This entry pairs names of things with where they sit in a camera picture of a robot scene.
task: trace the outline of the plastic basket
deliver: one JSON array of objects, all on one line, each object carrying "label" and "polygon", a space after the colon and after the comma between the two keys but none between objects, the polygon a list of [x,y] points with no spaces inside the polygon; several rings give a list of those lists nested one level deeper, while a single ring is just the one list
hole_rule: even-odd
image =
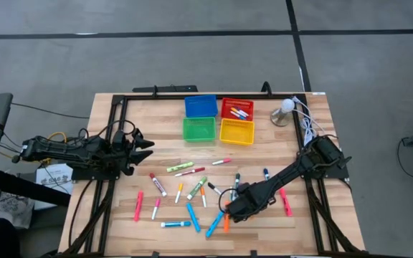
[{"label": "plastic basket", "polygon": [[209,141],[216,138],[214,118],[184,118],[183,139],[188,142]]},{"label": "plastic basket", "polygon": [[205,118],[214,117],[218,114],[216,95],[203,95],[184,98],[186,106],[186,117]]},{"label": "plastic basket", "polygon": [[232,108],[243,110],[245,113],[248,114],[245,120],[252,121],[253,101],[231,99],[227,97],[222,99],[221,117],[241,120],[240,118],[238,118],[230,112],[232,111]]},{"label": "plastic basket", "polygon": [[252,145],[255,141],[255,122],[223,118],[219,139],[223,143]]}]

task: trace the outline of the yellow basket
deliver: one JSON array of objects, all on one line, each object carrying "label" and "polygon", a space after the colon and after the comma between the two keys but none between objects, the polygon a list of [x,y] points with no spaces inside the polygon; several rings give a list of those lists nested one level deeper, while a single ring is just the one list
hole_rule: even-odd
[{"label": "yellow basket", "polygon": [[255,122],[223,118],[219,139],[223,143],[252,145],[255,141]]}]

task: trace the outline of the wooden tabletop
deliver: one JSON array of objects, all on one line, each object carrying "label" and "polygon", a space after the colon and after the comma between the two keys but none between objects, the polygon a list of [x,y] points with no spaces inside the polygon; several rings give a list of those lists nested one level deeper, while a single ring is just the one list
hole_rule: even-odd
[{"label": "wooden tabletop", "polygon": [[[333,121],[324,94],[307,93],[308,107],[313,117],[335,135]],[[98,133],[108,123],[113,94],[97,94],[90,115],[88,130],[91,135]],[[236,173],[241,182],[264,180],[263,168],[270,175],[290,165],[298,152],[293,122],[283,128],[270,122],[270,112],[280,106],[281,100],[253,100],[255,142],[251,146],[230,145],[219,140],[221,120],[217,117],[217,139],[211,143],[187,143],[182,137],[182,121],[185,116],[183,100],[131,100],[128,104],[127,120],[140,128],[145,139],[155,142],[151,148],[154,153],[136,167],[133,176],[121,176],[116,183],[113,197],[110,226],[106,245],[106,255],[151,255],[152,251],[161,255],[246,255],[257,250],[261,255],[316,254],[315,237],[308,208],[308,198],[303,180],[296,179],[285,186],[286,194],[293,210],[293,216],[285,215],[281,198],[265,211],[247,221],[231,222],[229,233],[224,233],[222,220],[212,237],[205,233],[218,214],[218,195],[205,188],[207,207],[204,208],[200,193],[191,201],[199,218],[201,232],[196,233],[193,226],[180,228],[161,228],[162,221],[190,220],[186,209],[186,196],[202,176],[208,176],[221,190],[229,188]],[[118,107],[116,119],[119,118]],[[124,131],[131,130],[126,125]],[[231,163],[212,166],[213,161],[231,158]],[[175,178],[166,168],[180,163],[193,161],[193,168],[205,167],[206,170],[194,175]],[[154,173],[168,196],[162,198],[156,219],[151,214],[156,199],[161,197],[149,177]],[[68,234],[72,214],[77,200],[87,182],[76,183],[72,192],[70,206],[63,229],[59,251],[68,245]],[[174,200],[179,183],[184,184],[180,201]],[[326,191],[334,221],[351,242],[360,249],[364,248],[355,207],[349,189],[338,179],[326,179]],[[141,219],[134,222],[133,215],[138,191],[144,191]],[[95,182],[86,191],[72,228],[74,240],[86,225],[92,206]],[[329,249],[326,226],[320,218],[325,249]],[[97,250],[101,221],[95,229],[92,250]]]}]

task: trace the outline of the blue basket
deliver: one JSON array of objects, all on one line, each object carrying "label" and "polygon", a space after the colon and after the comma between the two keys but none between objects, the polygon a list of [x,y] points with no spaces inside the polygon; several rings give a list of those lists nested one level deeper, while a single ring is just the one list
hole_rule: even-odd
[{"label": "blue basket", "polygon": [[188,118],[215,117],[218,114],[216,95],[186,97],[184,104]]}]

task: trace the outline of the gray floor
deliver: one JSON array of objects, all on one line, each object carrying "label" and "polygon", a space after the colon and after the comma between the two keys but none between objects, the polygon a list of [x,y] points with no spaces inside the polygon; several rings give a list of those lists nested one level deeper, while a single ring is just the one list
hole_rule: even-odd
[{"label": "gray floor", "polygon": [[[413,1],[297,0],[299,29],[413,29]],[[0,34],[289,29],[284,1],[0,0]],[[313,91],[327,92],[349,165],[366,248],[413,256],[413,178],[396,160],[413,134],[413,35],[301,37]],[[0,40],[0,92],[14,102],[88,115],[96,92],[152,85],[201,91],[301,91],[291,36]],[[13,107],[7,133],[20,142],[86,120]],[[413,173],[413,148],[402,149]],[[0,156],[0,169],[29,173]],[[23,233],[25,257],[57,246],[58,227]],[[49,244],[35,244],[44,236]]]}]

